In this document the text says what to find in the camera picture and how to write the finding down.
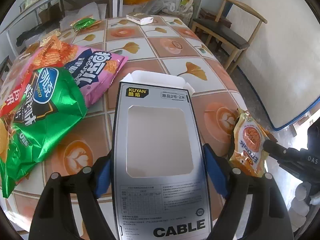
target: snack bag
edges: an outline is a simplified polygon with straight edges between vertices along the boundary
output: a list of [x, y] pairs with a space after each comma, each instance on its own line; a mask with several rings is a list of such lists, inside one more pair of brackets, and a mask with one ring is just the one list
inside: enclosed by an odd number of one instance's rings
[[264, 161], [269, 155], [263, 150], [263, 143], [268, 139], [264, 129], [248, 113], [239, 109], [240, 117], [233, 130], [229, 149], [230, 162], [245, 174], [262, 177]]
[[87, 112], [79, 88], [64, 68], [28, 72], [11, 99], [0, 114], [0, 172], [5, 198]]
[[[41, 67], [64, 66], [72, 74], [83, 93], [86, 106], [89, 107], [110, 87], [113, 79], [127, 60], [128, 57], [68, 44], [58, 40], [56, 36], [52, 36], [48, 43], [39, 48], [32, 57], [20, 63], [19, 68], [13, 68], [17, 72], [11, 73], [10, 71], [8, 73], [9, 80], [7, 77], [3, 86], [9, 85], [10, 82], [14, 82], [15, 86], [20, 84], [29, 72]], [[13, 87], [10, 85], [7, 92], [2, 91], [1, 88], [0, 104], [4, 100], [1, 101], [1, 96], [7, 98]]]
[[100, 20], [97, 21], [97, 20], [92, 19], [90, 17], [84, 17], [84, 18], [81, 18], [79, 20], [72, 22], [71, 26], [74, 29], [74, 31], [77, 32], [77, 31], [83, 30], [85, 28], [88, 28], [92, 25], [98, 24], [100, 22], [101, 22]]
[[128, 58], [86, 47], [78, 47], [78, 54], [75, 60], [64, 67], [73, 76], [89, 107], [110, 87]]

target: small box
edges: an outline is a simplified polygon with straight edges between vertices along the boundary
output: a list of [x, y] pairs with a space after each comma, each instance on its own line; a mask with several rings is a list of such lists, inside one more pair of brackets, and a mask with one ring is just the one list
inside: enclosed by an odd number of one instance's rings
[[127, 14], [127, 20], [139, 25], [145, 25], [153, 22], [153, 17], [145, 13], [132, 12]]
[[119, 240], [208, 237], [210, 200], [193, 92], [183, 78], [161, 73], [134, 71], [120, 82], [112, 146]]

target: tiled tablecloth pattern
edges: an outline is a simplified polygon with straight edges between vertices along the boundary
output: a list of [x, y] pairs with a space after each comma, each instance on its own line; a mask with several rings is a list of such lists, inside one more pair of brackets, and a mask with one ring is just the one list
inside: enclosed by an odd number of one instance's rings
[[[196, 91], [192, 104], [202, 142], [209, 143], [217, 155], [225, 155], [236, 110], [238, 107], [246, 109], [246, 106], [215, 56], [180, 19], [155, 16], [152, 24], [138, 26], [125, 18], [111, 18], [79, 33], [67, 30], [60, 39], [128, 56], [129, 60], [109, 90], [61, 141], [51, 157], [37, 165], [7, 200], [0, 197], [7, 213], [12, 214], [19, 226], [26, 230], [30, 227], [36, 204], [51, 173], [75, 174], [110, 151], [119, 81], [134, 70], [183, 77]], [[216, 219], [223, 204], [212, 185], [210, 195], [212, 217]], [[76, 196], [71, 197], [80, 236], [87, 239]], [[116, 233], [111, 189], [98, 202]]]

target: black chair seat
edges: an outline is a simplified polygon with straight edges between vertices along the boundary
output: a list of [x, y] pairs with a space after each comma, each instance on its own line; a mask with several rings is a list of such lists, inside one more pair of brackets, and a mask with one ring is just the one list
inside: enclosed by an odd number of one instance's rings
[[247, 47], [249, 47], [249, 43], [244, 38], [236, 34], [234, 31], [230, 30], [229, 28], [225, 27], [222, 23], [217, 23], [215, 21], [205, 19], [194, 19], [193, 21], [201, 24], [214, 33], [217, 33], [219, 36], [225, 38], [238, 49], [246, 49]]

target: chair backrest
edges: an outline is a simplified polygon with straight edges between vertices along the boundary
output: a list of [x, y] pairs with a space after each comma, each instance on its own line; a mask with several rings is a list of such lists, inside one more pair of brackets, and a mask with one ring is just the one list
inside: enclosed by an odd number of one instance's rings
[[233, 3], [234, 5], [238, 6], [239, 8], [241, 8], [242, 10], [252, 14], [253, 16], [257, 17], [260, 21], [258, 22], [256, 28], [254, 29], [253, 33], [251, 34], [249, 40], [248, 40], [248, 43], [251, 44], [251, 42], [253, 41], [254, 37], [256, 36], [261, 24], [264, 22], [265, 24], [268, 23], [268, 21], [263, 18], [260, 14], [258, 14], [255, 10], [253, 10], [249, 5], [246, 5], [245, 3], [243, 2], [239, 2], [237, 0], [223, 0], [223, 3], [219, 9], [219, 12], [217, 14], [217, 17], [215, 19], [216, 22], [219, 22], [219, 19], [222, 15], [222, 12], [223, 12], [223, 9], [224, 9], [224, 6], [226, 5], [226, 2], [231, 2]]
[[239, 2], [237, 0], [225, 0], [228, 2], [233, 3], [234, 5], [238, 6], [239, 8], [241, 8], [242, 10], [252, 14], [253, 16], [257, 17], [258, 19], [262, 20], [265, 24], [268, 23], [268, 21], [263, 18], [257, 11], [253, 10], [249, 5], [246, 5], [243, 2]]

